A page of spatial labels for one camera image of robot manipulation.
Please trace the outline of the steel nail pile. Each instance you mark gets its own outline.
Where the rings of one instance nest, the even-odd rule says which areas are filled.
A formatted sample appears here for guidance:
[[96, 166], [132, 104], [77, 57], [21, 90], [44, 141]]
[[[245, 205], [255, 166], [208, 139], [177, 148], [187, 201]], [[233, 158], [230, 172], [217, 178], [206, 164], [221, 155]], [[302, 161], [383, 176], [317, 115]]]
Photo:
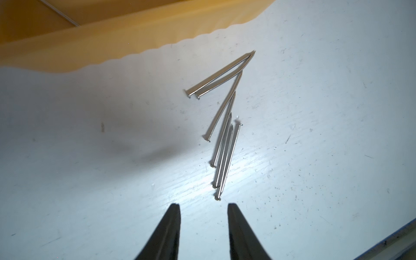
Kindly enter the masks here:
[[225, 182], [229, 174], [236, 141], [242, 126], [241, 123], [232, 123], [232, 109], [236, 99], [237, 87], [241, 81], [244, 68], [255, 56], [255, 53], [256, 52], [253, 50], [242, 55], [200, 83], [185, 90], [187, 97], [194, 95], [197, 99], [200, 99], [230, 80], [234, 81], [227, 96], [224, 98], [224, 101], [214, 116], [208, 130], [203, 135], [204, 140], [210, 142], [219, 121], [223, 119], [214, 153], [210, 161], [210, 166], [216, 169], [212, 186], [216, 190], [214, 198], [217, 201], [221, 200], [224, 192]]

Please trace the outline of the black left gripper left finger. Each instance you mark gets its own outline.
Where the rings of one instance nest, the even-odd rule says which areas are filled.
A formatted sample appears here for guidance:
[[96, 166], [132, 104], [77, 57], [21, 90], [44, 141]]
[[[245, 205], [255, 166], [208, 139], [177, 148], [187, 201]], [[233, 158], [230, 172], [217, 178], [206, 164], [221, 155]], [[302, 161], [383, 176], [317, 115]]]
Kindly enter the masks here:
[[181, 214], [171, 204], [136, 260], [176, 260], [179, 251]]

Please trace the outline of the steel nail bottom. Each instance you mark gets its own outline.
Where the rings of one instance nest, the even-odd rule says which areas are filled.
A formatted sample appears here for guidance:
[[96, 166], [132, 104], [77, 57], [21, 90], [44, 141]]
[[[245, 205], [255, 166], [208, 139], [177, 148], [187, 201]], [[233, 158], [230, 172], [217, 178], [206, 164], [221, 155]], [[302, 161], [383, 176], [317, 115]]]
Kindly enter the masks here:
[[64, 20], [66, 20], [67, 22], [69, 22], [73, 26], [80, 27], [80, 25], [76, 21], [71, 19], [69, 16], [67, 16], [63, 12], [59, 11], [58, 8], [56, 8], [55, 6], [53, 6], [52, 4], [47, 2], [46, 0], [39, 0], [39, 2], [41, 2], [43, 5], [45, 5], [47, 8], [52, 10], [54, 13], [58, 14], [60, 17], [62, 17]]

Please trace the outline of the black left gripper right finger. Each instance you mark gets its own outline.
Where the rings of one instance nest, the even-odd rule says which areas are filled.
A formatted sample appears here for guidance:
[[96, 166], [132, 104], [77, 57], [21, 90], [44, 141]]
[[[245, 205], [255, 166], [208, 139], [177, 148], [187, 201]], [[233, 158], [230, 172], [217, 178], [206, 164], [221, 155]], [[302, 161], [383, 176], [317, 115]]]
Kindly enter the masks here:
[[230, 258], [232, 260], [271, 260], [238, 205], [227, 207]]

